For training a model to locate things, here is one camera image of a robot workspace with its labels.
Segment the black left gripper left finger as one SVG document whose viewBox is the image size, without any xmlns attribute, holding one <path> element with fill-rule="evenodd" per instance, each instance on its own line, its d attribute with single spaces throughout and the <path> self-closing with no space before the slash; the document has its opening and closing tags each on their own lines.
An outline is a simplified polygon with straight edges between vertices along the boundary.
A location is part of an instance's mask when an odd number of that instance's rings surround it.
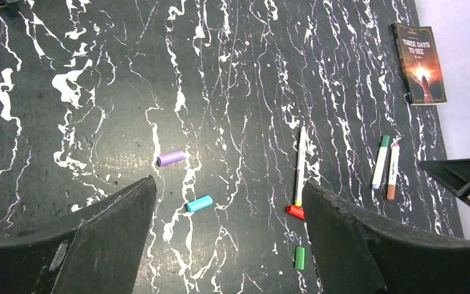
<svg viewBox="0 0 470 294">
<path fill-rule="evenodd" d="M 131 293 L 157 196 L 148 176 L 0 239 L 0 293 Z"/>
</svg>

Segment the white marker pen yellow end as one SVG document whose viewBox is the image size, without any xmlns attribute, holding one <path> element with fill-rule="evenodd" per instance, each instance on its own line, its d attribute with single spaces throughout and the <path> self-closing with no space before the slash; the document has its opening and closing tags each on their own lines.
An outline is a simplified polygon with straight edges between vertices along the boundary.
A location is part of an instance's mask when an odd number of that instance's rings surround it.
<svg viewBox="0 0 470 294">
<path fill-rule="evenodd" d="M 296 190 L 294 204 L 302 206 L 302 190 L 304 188 L 304 168 L 305 168 L 305 155 L 307 150 L 307 132 L 305 127 L 302 127 L 299 135 L 298 156 L 297 156 L 297 176 L 296 176 Z"/>
</svg>

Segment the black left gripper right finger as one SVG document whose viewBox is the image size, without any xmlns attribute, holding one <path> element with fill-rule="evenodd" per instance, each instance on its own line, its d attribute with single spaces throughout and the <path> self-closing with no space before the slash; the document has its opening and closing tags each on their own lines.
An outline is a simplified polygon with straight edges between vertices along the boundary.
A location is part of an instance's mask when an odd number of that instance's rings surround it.
<svg viewBox="0 0 470 294">
<path fill-rule="evenodd" d="M 314 181 L 302 198 L 325 293 L 470 293 L 470 240 L 401 224 Z"/>
</svg>

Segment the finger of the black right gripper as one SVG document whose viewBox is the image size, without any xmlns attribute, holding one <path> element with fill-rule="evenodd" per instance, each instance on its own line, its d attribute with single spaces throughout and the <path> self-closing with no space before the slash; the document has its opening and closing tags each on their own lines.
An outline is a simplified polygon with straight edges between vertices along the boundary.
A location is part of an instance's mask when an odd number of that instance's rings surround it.
<svg viewBox="0 0 470 294">
<path fill-rule="evenodd" d="M 418 167 L 470 207 L 470 159 L 425 160 Z"/>
</svg>

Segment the red pen cap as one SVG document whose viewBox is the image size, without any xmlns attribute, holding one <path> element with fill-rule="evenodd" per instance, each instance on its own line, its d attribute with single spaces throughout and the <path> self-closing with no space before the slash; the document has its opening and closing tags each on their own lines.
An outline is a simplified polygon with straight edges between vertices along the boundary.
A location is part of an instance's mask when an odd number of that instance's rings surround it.
<svg viewBox="0 0 470 294">
<path fill-rule="evenodd" d="M 303 207 L 301 207 L 301 206 L 289 205 L 289 206 L 286 207 L 285 211 L 288 214 L 290 214 L 292 216 L 295 216 L 299 219 L 302 219 L 302 220 L 305 219 L 304 210 L 303 210 Z"/>
</svg>

